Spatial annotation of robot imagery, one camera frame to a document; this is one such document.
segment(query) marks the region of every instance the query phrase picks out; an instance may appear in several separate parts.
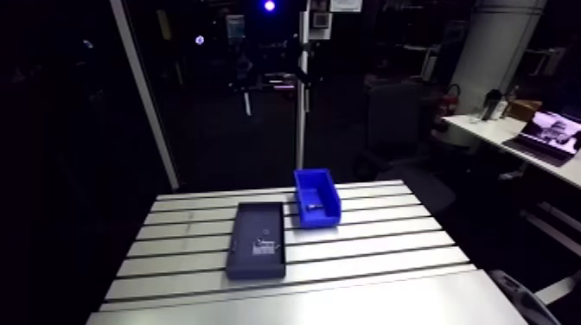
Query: chair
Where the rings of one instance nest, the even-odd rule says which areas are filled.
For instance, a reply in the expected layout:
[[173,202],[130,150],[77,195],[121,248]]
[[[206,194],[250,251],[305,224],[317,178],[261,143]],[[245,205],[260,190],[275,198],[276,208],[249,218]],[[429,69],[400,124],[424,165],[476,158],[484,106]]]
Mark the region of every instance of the chair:
[[370,87],[366,149],[355,162],[355,174],[363,181],[403,180],[436,215],[450,208],[456,195],[425,168],[431,114],[420,111],[421,92],[422,85],[413,82]]

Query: red fire extinguisher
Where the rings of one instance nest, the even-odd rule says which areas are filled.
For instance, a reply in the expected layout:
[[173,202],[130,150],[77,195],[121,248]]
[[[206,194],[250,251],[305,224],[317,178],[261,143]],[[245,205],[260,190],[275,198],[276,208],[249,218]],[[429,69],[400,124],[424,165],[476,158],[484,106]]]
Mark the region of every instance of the red fire extinguisher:
[[448,125],[443,118],[454,115],[458,107],[458,98],[460,97],[460,86],[458,84],[451,84],[446,90],[446,94],[440,99],[437,105],[436,114],[434,116],[433,129],[444,132],[448,130]]

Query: aluminum table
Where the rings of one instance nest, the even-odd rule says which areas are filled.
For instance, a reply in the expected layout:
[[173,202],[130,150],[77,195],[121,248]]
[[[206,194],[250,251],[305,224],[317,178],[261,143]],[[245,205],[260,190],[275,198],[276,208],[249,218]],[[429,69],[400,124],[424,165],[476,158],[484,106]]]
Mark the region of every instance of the aluminum table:
[[[414,308],[404,323],[525,324],[402,181],[337,190],[341,224],[323,229],[298,227],[294,188],[158,196],[89,323],[290,325],[331,312],[332,322],[383,322]],[[284,202],[285,278],[226,278],[233,218],[248,201]],[[379,308],[389,303],[397,313]]]

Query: bottle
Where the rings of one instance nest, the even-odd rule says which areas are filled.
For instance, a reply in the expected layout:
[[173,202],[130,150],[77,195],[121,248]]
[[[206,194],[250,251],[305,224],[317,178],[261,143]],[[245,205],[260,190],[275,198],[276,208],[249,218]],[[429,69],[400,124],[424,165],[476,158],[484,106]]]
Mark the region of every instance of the bottle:
[[516,92],[519,90],[518,86],[514,86],[513,90],[508,93],[507,102],[508,105],[504,108],[504,111],[501,114],[501,118],[505,118],[510,113],[510,107],[513,105],[513,102],[516,100]]
[[507,109],[507,105],[507,98],[502,96],[501,101],[496,104],[495,111],[492,112],[492,116],[490,118],[493,120],[501,118],[502,113]]
[[482,121],[488,121],[495,111],[496,105],[501,100],[502,93],[498,89],[493,89],[486,94],[484,99],[484,114]]

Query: white column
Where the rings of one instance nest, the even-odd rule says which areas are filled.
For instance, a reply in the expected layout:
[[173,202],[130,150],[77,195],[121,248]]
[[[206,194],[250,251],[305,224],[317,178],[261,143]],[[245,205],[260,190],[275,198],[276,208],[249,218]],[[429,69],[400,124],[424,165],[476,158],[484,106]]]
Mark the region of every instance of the white column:
[[[481,0],[470,18],[468,38],[452,83],[460,85],[456,114],[481,106],[486,93],[505,92],[533,36],[546,0]],[[447,140],[467,144],[463,132],[450,128]]]

